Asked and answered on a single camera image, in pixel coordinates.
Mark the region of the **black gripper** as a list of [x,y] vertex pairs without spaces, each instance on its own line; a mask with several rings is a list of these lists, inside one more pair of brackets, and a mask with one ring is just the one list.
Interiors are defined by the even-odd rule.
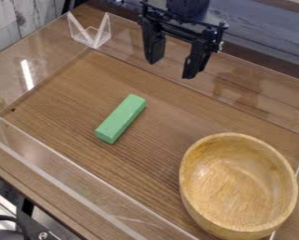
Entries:
[[154,64],[165,52],[165,35],[191,43],[182,79],[204,70],[212,53],[221,51],[223,34],[229,25],[209,11],[209,0],[141,0],[144,55]]

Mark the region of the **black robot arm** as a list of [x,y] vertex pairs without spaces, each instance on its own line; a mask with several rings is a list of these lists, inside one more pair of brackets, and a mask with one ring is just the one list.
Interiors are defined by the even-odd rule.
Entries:
[[141,0],[138,24],[144,56],[150,65],[164,58],[166,37],[189,44],[182,79],[192,79],[207,66],[212,53],[223,47],[229,25],[208,13],[209,0]]

